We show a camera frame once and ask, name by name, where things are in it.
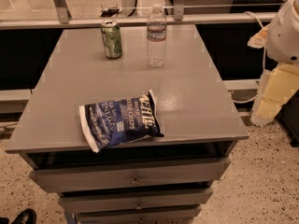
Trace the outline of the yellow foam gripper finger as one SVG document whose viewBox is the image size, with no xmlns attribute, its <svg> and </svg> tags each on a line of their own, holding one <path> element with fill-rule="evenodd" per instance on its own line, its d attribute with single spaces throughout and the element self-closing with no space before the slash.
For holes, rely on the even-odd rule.
<svg viewBox="0 0 299 224">
<path fill-rule="evenodd" d="M 272 122 L 281 108 L 299 91 L 299 65 L 279 63 L 272 71 L 265 70 L 259 82 L 252 107 L 251 122 L 264 126 Z"/>
<path fill-rule="evenodd" d="M 249 39 L 248 46 L 255 49 L 265 48 L 267 46 L 268 31 L 269 24 L 267 24 L 257 34 L 255 34 Z"/>
</svg>

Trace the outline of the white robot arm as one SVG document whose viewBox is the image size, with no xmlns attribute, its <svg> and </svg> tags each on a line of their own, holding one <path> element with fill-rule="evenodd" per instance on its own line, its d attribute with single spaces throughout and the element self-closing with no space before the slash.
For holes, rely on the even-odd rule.
<svg viewBox="0 0 299 224">
<path fill-rule="evenodd" d="M 264 56 L 278 63 L 272 71 L 263 70 L 252 107 L 251 122 L 264 126 L 299 90 L 299 0 L 287 0 L 248 46 L 264 48 Z"/>
</svg>

